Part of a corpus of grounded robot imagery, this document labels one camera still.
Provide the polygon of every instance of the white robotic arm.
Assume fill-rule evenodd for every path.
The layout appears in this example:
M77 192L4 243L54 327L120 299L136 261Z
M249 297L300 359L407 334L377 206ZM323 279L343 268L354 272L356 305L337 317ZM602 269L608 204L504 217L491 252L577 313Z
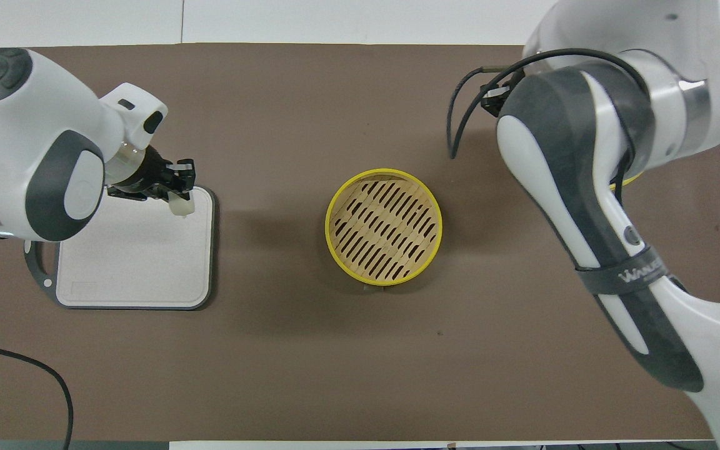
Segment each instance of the white robotic arm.
M97 99L34 51L0 49L0 238L62 241L111 194L169 201L189 214L192 160L163 160L149 140L168 108L124 83Z
M609 188L623 161L633 176L720 143L720 2L560 0L525 56L559 48L617 55L649 95L608 62L536 63L498 111L503 159L635 359L688 393L720 447L720 304L686 292Z

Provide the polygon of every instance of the brown mat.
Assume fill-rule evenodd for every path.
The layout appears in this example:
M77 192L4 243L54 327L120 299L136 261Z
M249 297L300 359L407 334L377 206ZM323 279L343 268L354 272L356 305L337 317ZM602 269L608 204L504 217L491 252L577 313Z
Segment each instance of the brown mat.
M220 201L217 286L195 312L65 310L22 243L0 242L0 347L66 377L75 439L709 437L586 294L498 156L494 119L477 112L446 156L457 80L519 48L39 51L99 95L129 81L166 102L152 143L196 159ZM329 256L323 216L343 182L382 166L431 188L444 240L416 279L364 294ZM645 174L625 202L692 293L720 301L720 149ZM64 427L54 381L0 357L0 439Z

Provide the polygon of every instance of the white tile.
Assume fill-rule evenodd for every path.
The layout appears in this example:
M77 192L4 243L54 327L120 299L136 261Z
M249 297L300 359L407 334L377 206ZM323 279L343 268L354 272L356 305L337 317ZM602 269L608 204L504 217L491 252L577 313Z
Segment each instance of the white tile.
M186 43L521 45L555 0L186 0Z
M0 0L0 46L179 43L183 0Z

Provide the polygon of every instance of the velcro strap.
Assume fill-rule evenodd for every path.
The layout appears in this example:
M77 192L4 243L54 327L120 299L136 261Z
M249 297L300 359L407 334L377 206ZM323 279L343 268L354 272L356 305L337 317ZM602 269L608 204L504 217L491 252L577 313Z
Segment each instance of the velcro strap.
M654 248L646 246L635 254L611 267L577 267L577 274L591 294L629 294L646 289L650 284L668 274L668 269Z

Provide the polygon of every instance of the yellow round basket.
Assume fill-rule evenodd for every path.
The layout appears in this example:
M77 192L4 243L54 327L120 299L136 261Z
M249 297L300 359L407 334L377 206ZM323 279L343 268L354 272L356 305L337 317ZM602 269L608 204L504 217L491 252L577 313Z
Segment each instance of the yellow round basket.
M395 169L374 169L337 190L324 231L343 271L365 284L391 286L414 278L432 262L443 219L423 182Z

